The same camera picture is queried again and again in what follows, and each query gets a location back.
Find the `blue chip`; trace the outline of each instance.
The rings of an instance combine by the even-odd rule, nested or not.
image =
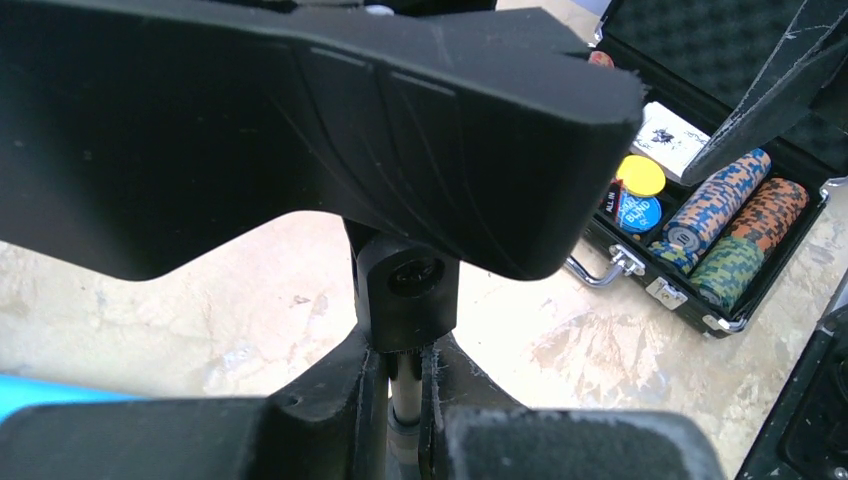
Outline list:
[[[624,193],[618,210],[619,226],[628,233],[644,233],[662,218],[662,207],[654,197],[634,197]]]

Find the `case latch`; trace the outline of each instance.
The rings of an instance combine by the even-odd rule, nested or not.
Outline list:
[[[619,244],[612,245],[609,249],[612,260],[612,266],[607,270],[603,277],[598,278],[593,276],[586,270],[580,262],[570,256],[565,261],[565,266],[571,271],[580,281],[592,288],[603,288],[608,286],[618,278],[621,274],[625,277],[632,274],[642,276],[645,274],[645,264],[642,263],[635,255],[627,251],[626,248]]]
[[[689,297],[686,296],[683,292],[677,291],[676,288],[672,287],[664,278],[657,277],[656,280],[651,282],[650,285],[645,287],[645,290],[652,297],[656,298],[663,304],[663,306],[669,310],[674,310],[675,308],[686,303],[686,300],[689,300]]]
[[[734,326],[731,325],[730,322],[720,317],[715,318],[712,315],[704,315],[701,320],[703,320],[704,324],[706,324],[708,327],[720,332],[736,333],[737,331],[741,330],[741,328],[734,329]]]

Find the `stone surface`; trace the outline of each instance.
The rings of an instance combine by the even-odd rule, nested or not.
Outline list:
[[[595,16],[546,6],[591,38]],[[688,415],[734,474],[848,266],[846,219],[836,192],[746,334],[705,338],[629,280],[597,291],[565,271],[518,283],[463,265],[456,335],[530,406]],[[575,255],[606,266],[584,244]],[[352,291],[341,220],[318,213],[145,283],[0,244],[0,372],[156,397],[267,394],[347,334]]]

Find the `scratch mark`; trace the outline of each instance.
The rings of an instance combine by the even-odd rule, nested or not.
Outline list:
[[[792,30],[792,31],[786,32],[786,34],[784,35],[784,38],[786,38],[787,40],[795,40],[798,37],[799,33],[809,32],[811,30],[821,30],[822,28],[828,28],[829,29],[830,25],[816,25],[815,27],[807,27],[807,28],[802,28],[800,30]]]
[[[330,300],[323,293],[318,295],[315,302],[312,304],[312,310],[309,312],[309,322],[317,318],[323,317],[327,313],[327,308],[330,306]]]
[[[304,303],[309,303],[310,301],[311,300],[309,300],[308,298],[301,297],[300,295],[295,295],[294,298],[292,298],[293,305],[303,305]]]
[[[109,301],[106,300],[106,294],[103,293],[103,290],[97,290],[94,292],[94,295],[97,297],[97,308],[99,310],[103,310],[106,307],[106,304],[109,303]]]
[[[445,31],[442,30],[441,26],[433,25],[430,32],[433,34],[433,40],[436,41],[439,60],[444,62],[445,65],[453,67],[453,59],[450,56],[450,52],[448,52],[447,45],[445,45]]]
[[[306,86],[306,80],[303,79],[304,74],[301,71],[301,68],[299,66],[297,66],[297,69],[298,69],[298,71],[299,71],[298,73],[300,73],[300,77],[302,79],[300,82],[301,82],[301,84],[304,85],[304,88],[306,88],[305,87]],[[314,96],[312,95],[312,92],[307,89],[306,93],[308,95],[309,101],[313,105],[314,113],[316,115],[318,115],[319,110],[318,110],[318,107],[316,106],[316,102],[315,102]],[[387,225],[389,225],[393,229],[395,229],[397,231],[401,231],[401,232],[403,231],[398,226],[396,226],[394,224],[394,222],[392,222],[388,218],[388,216],[386,216],[384,214],[383,211],[381,211],[381,210],[379,210],[378,208],[375,207],[375,202],[369,202],[368,201],[368,198],[369,198],[368,194],[365,193],[365,192],[367,192],[367,189],[361,184],[361,182],[359,182],[358,177],[356,177],[353,174],[353,172],[350,170],[350,168],[346,164],[341,162],[342,164],[339,165],[340,158],[339,158],[337,152],[331,152],[331,154],[333,155],[333,161],[332,162],[329,161],[327,159],[328,155],[327,155],[327,152],[325,151],[325,149],[322,148],[319,151],[319,149],[316,148],[316,146],[313,144],[310,137],[307,136],[306,133],[304,133],[304,131],[301,128],[298,127],[299,122],[295,121],[295,118],[292,115],[289,114],[288,109],[286,109],[285,105],[283,105],[283,103],[279,100],[279,98],[276,97],[276,96],[273,96],[273,95],[268,95],[268,100],[271,102],[271,104],[274,106],[274,108],[276,108],[277,111],[283,116],[283,118],[285,118],[286,122],[288,122],[288,124],[292,127],[295,134],[298,136],[298,138],[300,138],[300,140],[303,142],[303,144],[306,145],[306,147],[315,156],[315,158],[317,158],[318,161],[321,162],[321,165],[323,165],[324,168],[327,169],[327,171],[330,173],[330,175],[332,175],[333,178],[335,178],[336,181],[338,181],[342,185],[342,187],[348,193],[350,193],[357,202],[359,202],[360,205],[362,205],[364,208],[369,210],[371,213],[379,216]],[[325,139],[329,139],[329,136],[326,133],[326,126],[324,126],[323,124],[322,124],[322,133],[323,133],[323,137]],[[338,168],[336,168],[336,167],[340,167],[343,171],[345,171],[347,173],[347,175],[340,175],[339,172],[338,172]],[[350,179],[353,179],[353,182],[354,182],[355,185],[350,185],[350,183],[349,183]]]
[[[403,100],[403,105],[404,105],[407,113],[409,114],[409,118],[412,119],[412,123],[415,125],[415,131],[416,131],[416,133],[418,133],[418,138],[421,140],[421,144],[424,146],[424,152],[427,154],[427,159],[429,160],[428,164],[429,164],[430,168],[432,168],[433,173],[436,176],[436,179],[439,183],[439,186],[442,189],[442,192],[444,193],[446,201],[450,204],[451,207],[453,207],[454,212],[459,216],[459,218],[462,218],[464,220],[464,215],[462,214],[462,210],[460,210],[459,207],[457,206],[456,202],[453,199],[453,196],[450,194],[450,189],[448,188],[447,184],[445,183],[445,177],[444,177],[444,175],[442,175],[441,169],[439,168],[438,162],[436,161],[436,157],[433,154],[433,148],[430,145],[430,140],[427,136],[427,133],[424,130],[424,127],[421,125],[421,121],[419,119],[418,112],[416,111],[415,107],[413,107],[413,102],[409,99],[406,92],[403,91],[403,90],[400,91],[400,98]],[[421,197],[419,195],[417,195],[415,188],[409,182],[407,182],[406,190],[409,193],[415,195],[415,197],[418,199],[419,203],[426,205],[426,202],[423,202],[421,200]],[[410,206],[407,206],[407,210],[409,210],[410,213],[415,215],[416,218],[420,218],[417,213],[412,211],[412,208]],[[450,237],[444,232],[444,230],[441,227],[438,227],[438,222],[430,221],[430,222],[427,222],[427,223],[422,222],[422,224],[428,225],[430,229],[434,230],[433,233],[435,233],[438,236],[439,240],[448,244],[448,247],[453,249],[456,253],[458,253],[460,257],[466,257],[467,256],[466,253],[462,249],[459,248],[459,245],[456,242],[454,242],[452,239],[450,239]]]

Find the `black foam lining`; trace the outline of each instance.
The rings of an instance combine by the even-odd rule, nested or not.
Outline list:
[[[456,480],[724,478],[703,433],[674,414],[460,407],[445,425]]]
[[[629,0],[604,25],[615,37],[732,110],[754,81],[802,0]],[[837,172],[848,134],[810,113],[783,138]]]

